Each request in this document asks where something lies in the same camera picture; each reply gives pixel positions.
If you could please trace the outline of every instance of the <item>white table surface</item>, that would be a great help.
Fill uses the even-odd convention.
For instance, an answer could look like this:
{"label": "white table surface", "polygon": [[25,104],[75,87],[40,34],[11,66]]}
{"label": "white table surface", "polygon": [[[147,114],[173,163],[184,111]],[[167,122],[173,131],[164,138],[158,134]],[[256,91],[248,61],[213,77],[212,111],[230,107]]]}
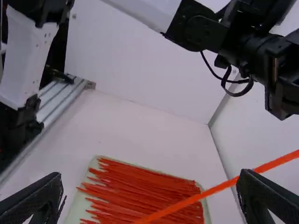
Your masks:
{"label": "white table surface", "polygon": [[[95,155],[193,179],[204,189],[227,179],[206,125],[98,91],[85,91],[2,186],[0,200],[51,172],[61,172],[68,195],[58,221],[63,223],[76,186]],[[213,224],[243,223],[230,189],[207,202]]]}

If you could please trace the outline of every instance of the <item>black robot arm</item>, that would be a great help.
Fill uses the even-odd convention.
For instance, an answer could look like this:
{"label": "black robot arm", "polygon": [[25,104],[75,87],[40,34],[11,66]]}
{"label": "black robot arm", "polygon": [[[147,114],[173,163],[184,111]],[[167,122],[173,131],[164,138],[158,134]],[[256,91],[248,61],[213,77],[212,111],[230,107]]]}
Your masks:
{"label": "black robot arm", "polygon": [[[218,54],[215,66],[227,69],[221,85],[233,97],[246,94],[254,81],[264,85],[266,110],[284,120],[299,114],[299,31],[286,37],[269,31],[294,2],[233,0],[214,13],[196,1],[183,0],[164,36],[203,57],[203,50]],[[244,80],[228,80],[232,65]],[[227,82],[248,85],[240,93],[230,93]]]}

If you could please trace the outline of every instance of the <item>orange plastic strip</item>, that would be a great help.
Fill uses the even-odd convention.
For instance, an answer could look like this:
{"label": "orange plastic strip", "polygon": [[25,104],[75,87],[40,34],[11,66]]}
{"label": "orange plastic strip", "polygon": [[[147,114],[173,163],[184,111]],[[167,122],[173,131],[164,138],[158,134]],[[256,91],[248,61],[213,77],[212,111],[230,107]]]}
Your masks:
{"label": "orange plastic strip", "polygon": [[[254,169],[254,171],[257,172],[257,173],[263,173],[263,172],[266,172],[270,169],[278,167],[282,164],[285,164],[285,163],[287,163],[289,161],[292,161],[294,159],[297,159],[297,158],[299,158],[299,150],[296,150],[292,153],[284,155],[284,156],[282,156],[278,159],[275,159],[271,162],[263,164],[263,165],[257,167],[256,169]],[[182,208],[187,207],[188,205],[194,204],[199,200],[202,200],[202,199],[204,199],[208,196],[211,196],[211,195],[213,195],[213,194],[215,194],[219,191],[223,191],[227,188],[233,187],[237,183],[238,179],[239,179],[239,176],[236,176],[235,178],[233,178],[231,180],[225,181],[225,182],[223,182],[223,183],[221,183],[221,184],[219,184],[215,187],[210,188],[207,191],[204,191],[202,194],[193,195],[193,196],[191,196],[191,197],[189,197],[189,198],[187,198],[187,199],[185,199],[185,200],[183,200],[179,203],[176,203],[174,205],[169,206],[166,209],[163,209],[163,210],[155,212],[155,213],[153,213],[153,214],[151,214],[147,217],[139,219],[134,223],[135,224],[146,224],[146,223],[150,223],[154,220],[157,220],[159,218],[162,218],[164,216],[167,216],[167,215],[169,215],[173,212],[176,212],[176,211],[178,211]]]}

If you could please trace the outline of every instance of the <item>bundle of orange sticks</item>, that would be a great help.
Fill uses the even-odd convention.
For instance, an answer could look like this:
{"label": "bundle of orange sticks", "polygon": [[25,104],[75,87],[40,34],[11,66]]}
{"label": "bundle of orange sticks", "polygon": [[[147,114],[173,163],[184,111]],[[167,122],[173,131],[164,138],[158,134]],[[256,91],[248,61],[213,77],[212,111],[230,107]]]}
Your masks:
{"label": "bundle of orange sticks", "polygon": [[[98,159],[99,169],[89,168],[95,177],[84,182],[80,191],[92,196],[92,220],[81,224],[129,224],[160,211],[193,195],[200,194],[195,181],[190,181],[107,158]],[[201,202],[171,213],[153,224],[204,224]]]}

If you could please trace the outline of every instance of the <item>black cable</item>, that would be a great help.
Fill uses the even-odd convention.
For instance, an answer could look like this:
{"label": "black cable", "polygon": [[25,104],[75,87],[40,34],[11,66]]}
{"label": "black cable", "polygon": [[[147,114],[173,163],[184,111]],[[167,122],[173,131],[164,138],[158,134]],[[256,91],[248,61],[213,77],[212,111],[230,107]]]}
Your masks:
{"label": "black cable", "polygon": [[221,81],[221,87],[222,87],[222,88],[224,89],[224,91],[225,91],[228,95],[230,95],[231,97],[241,97],[241,96],[244,96],[244,95],[245,95],[246,93],[248,93],[248,92],[252,89],[252,87],[253,87],[254,80],[253,80],[252,76],[250,75],[250,77],[249,77],[249,82],[248,82],[248,84],[246,85],[246,87],[245,87],[242,91],[234,93],[234,92],[230,92],[230,91],[226,88],[226,83],[228,83],[227,80],[228,80],[228,77],[230,76],[231,71],[232,71],[232,66],[229,65],[229,66],[228,66],[228,70],[226,71],[225,75],[224,75],[223,78],[222,78],[222,81]]}
{"label": "black cable", "polygon": [[[201,56],[202,56],[202,59],[204,59],[204,62],[205,64],[207,65],[207,67],[209,68],[209,70],[211,71],[212,75],[219,79],[219,80],[223,80],[223,78],[221,78],[220,76],[218,76],[212,69],[212,67],[210,66],[209,62],[207,61],[205,55],[204,55],[204,52],[201,51],[200,52]],[[232,80],[226,80],[227,83],[236,83],[236,84],[243,84],[243,83],[249,83],[249,78],[247,79],[242,79],[242,80],[237,80],[237,81],[232,81]]]}

